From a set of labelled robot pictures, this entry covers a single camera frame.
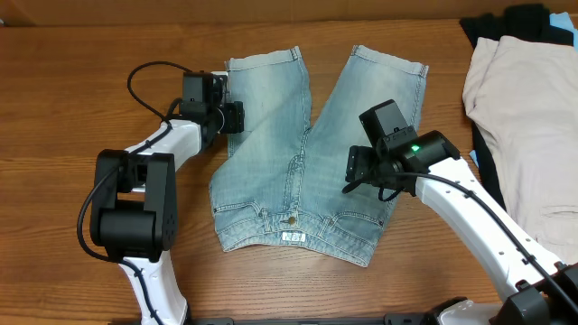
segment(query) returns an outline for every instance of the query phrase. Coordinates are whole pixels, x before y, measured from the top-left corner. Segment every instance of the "beige fabric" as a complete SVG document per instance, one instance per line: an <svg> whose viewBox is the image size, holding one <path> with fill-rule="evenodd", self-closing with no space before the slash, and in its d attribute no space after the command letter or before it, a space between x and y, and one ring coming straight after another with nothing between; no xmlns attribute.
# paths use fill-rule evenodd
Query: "beige fabric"
<svg viewBox="0 0 578 325"><path fill-rule="evenodd" d="M492 153L508 214L564 262L578 262L578 52L479 39L463 90Z"/></svg>

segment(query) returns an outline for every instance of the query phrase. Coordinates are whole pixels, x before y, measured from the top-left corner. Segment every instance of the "denim shorts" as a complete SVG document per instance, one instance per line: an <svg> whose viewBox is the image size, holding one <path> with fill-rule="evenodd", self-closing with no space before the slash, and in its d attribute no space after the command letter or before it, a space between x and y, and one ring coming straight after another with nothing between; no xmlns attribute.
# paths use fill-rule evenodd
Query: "denim shorts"
<svg viewBox="0 0 578 325"><path fill-rule="evenodd" d="M365 184L341 193L350 146L370 146L359 114L394 99L418 127L428 67L354 46L312 127L299 48L226 65L231 100L245 108L245 132L228 136L228 159L210 182L223 250L299 246L368 266L396 201L379 201L378 189Z"/></svg>

